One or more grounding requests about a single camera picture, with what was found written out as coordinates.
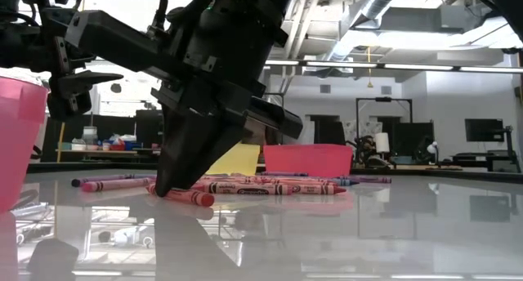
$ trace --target pink bin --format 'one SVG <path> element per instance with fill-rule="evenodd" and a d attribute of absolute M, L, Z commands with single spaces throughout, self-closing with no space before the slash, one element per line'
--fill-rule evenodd
<path fill-rule="evenodd" d="M 18 200 L 46 99 L 44 87 L 0 77 L 0 212 Z"/>
<path fill-rule="evenodd" d="M 352 148 L 343 145 L 266 145 L 268 172 L 306 172 L 309 176 L 348 176 Z"/>

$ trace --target crayon label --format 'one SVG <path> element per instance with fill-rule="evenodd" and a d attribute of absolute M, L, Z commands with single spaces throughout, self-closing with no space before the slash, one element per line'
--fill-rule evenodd
<path fill-rule="evenodd" d="M 238 190 L 238 194 L 268 195 L 269 191 L 258 188 L 242 188 Z"/>

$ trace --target white wall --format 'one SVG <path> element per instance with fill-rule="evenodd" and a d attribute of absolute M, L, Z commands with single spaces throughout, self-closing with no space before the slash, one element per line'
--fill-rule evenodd
<path fill-rule="evenodd" d="M 415 122 L 434 120 L 442 158 L 462 152 L 507 148 L 506 142 L 467 142 L 465 118 L 502 118 L 505 126 L 515 128 L 514 149 L 520 152 L 512 78 L 510 74 L 426 72 L 405 82 L 403 94 L 405 98 L 414 99 Z"/>
<path fill-rule="evenodd" d="M 271 76 L 271 84 L 281 83 L 280 76 Z M 300 116 L 302 121 L 311 114 L 337 115 L 342 121 L 356 119 L 356 98 L 379 97 L 381 86 L 391 86 L 392 95 L 389 97 L 401 98 L 401 84 L 396 83 L 394 78 L 373 78 L 373 88 L 368 88 L 368 78 L 354 80 L 353 78 L 326 78 L 296 76 L 285 95 L 284 108 Z M 321 94 L 320 84 L 330 84 L 331 93 Z M 360 108 L 364 107 L 364 101 L 360 102 Z M 361 111 L 361 122 L 369 121 L 372 116 L 408 116 L 397 103 L 376 103 L 370 101 Z"/>

